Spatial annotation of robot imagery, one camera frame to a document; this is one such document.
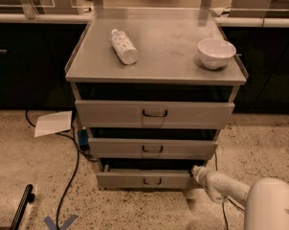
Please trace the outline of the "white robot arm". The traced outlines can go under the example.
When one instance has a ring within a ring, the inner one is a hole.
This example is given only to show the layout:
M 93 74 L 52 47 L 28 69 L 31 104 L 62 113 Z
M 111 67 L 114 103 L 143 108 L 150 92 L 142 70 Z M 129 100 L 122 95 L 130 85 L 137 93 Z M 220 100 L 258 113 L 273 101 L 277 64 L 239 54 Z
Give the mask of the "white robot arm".
M 245 208 L 244 230 L 289 230 L 289 184 L 265 177 L 252 186 L 222 172 L 194 166 L 193 179 L 211 201 L 223 203 L 231 197 Z

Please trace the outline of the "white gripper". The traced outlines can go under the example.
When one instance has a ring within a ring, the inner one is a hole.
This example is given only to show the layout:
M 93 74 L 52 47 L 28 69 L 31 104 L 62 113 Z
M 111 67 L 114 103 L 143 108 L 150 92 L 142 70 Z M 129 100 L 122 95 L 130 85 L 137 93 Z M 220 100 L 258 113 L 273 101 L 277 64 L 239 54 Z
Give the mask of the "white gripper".
M 209 193 L 216 193 L 219 191 L 220 173 L 211 171 L 207 168 L 200 168 L 192 166 L 192 176 L 195 176 L 195 181 L 202 186 L 202 188 Z

